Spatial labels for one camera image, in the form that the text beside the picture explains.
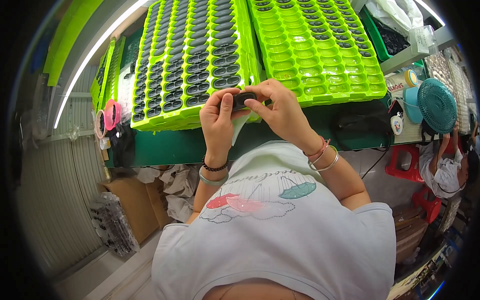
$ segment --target woman's left hand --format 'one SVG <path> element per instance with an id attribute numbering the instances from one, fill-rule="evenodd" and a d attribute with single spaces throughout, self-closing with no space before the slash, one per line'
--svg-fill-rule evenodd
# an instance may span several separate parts
<path id="1" fill-rule="evenodd" d="M 232 112 L 233 95 L 238 88 L 226 88 L 214 92 L 200 110 L 200 122 L 204 132 L 207 151 L 205 164 L 210 168 L 219 168 L 227 161 L 228 151 L 232 147 L 232 120 L 248 115 L 249 109 Z"/>

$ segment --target small bowl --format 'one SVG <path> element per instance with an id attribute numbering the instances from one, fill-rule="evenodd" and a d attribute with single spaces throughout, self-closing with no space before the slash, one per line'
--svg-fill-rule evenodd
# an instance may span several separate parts
<path id="1" fill-rule="evenodd" d="M 97 138 L 102 139 L 107 134 L 107 129 L 105 128 L 105 115 L 103 110 L 99 109 L 95 117 L 95 127 L 94 132 Z"/>
<path id="2" fill-rule="evenodd" d="M 107 130 L 112 130 L 115 128 L 115 125 L 120 122 L 121 118 L 121 105 L 113 99 L 110 99 L 107 104 L 105 104 L 104 109 L 104 122 L 105 128 Z"/>

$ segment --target beaded bracelet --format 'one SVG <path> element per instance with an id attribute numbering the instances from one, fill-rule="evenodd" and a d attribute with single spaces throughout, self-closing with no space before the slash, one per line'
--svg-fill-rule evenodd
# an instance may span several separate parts
<path id="1" fill-rule="evenodd" d="M 223 166 L 221 166 L 219 168 L 211 168 L 211 167 L 209 167 L 205 164 L 205 155 L 204 155 L 204 157 L 202 158 L 202 165 L 207 171 L 218 172 L 218 171 L 221 171 L 221 170 L 225 169 L 228 166 L 228 160 Z"/>

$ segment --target person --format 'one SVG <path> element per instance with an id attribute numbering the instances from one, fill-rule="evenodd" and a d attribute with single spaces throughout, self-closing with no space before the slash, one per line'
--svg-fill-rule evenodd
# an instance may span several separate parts
<path id="1" fill-rule="evenodd" d="M 472 135 L 470 136 L 471 146 L 473 151 L 480 156 L 480 138 L 479 138 L 479 123 L 478 121 L 474 122 Z"/>
<path id="2" fill-rule="evenodd" d="M 245 105 L 284 141 L 255 148 L 227 171 L 231 120 L 250 111 L 232 112 L 237 88 L 211 95 L 200 111 L 206 153 L 193 214 L 164 227 L 154 255 L 157 297 L 386 299 L 396 261 L 392 210 L 371 203 L 293 92 L 274 79 L 245 91 L 258 98 Z"/>
<path id="3" fill-rule="evenodd" d="M 463 155 L 458 148 L 458 122 L 452 132 L 454 159 L 442 158 L 449 142 L 450 134 L 447 133 L 443 134 L 439 147 L 429 143 L 419 148 L 420 176 L 435 196 L 445 199 L 464 189 L 467 183 L 474 182 L 479 172 L 479 158 L 475 151 Z"/>

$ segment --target hand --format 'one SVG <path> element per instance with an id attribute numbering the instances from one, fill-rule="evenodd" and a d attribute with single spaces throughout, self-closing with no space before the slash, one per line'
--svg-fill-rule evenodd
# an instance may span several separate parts
<path id="1" fill-rule="evenodd" d="M 211 168 L 219 168 L 227 161 L 228 151 L 232 147 L 232 120 L 250 113 L 249 109 L 232 113 L 233 95 L 239 92 L 238 88 L 216 91 L 200 110 L 200 122 L 207 146 L 205 164 Z M 219 110 L 217 104 L 220 101 L 222 104 Z"/>
<path id="2" fill-rule="evenodd" d="M 245 91 L 257 95 L 257 100 L 247 99 L 245 105 L 262 117 L 279 137 L 307 155 L 314 155 L 322 148 L 324 141 L 310 127 L 297 97 L 279 81 L 268 79 L 259 85 L 246 86 Z M 268 99 L 273 103 L 263 105 Z"/>
<path id="3" fill-rule="evenodd" d="M 443 139 L 442 139 L 442 145 L 448 145 L 449 142 L 450 142 L 450 134 L 444 133 Z"/>

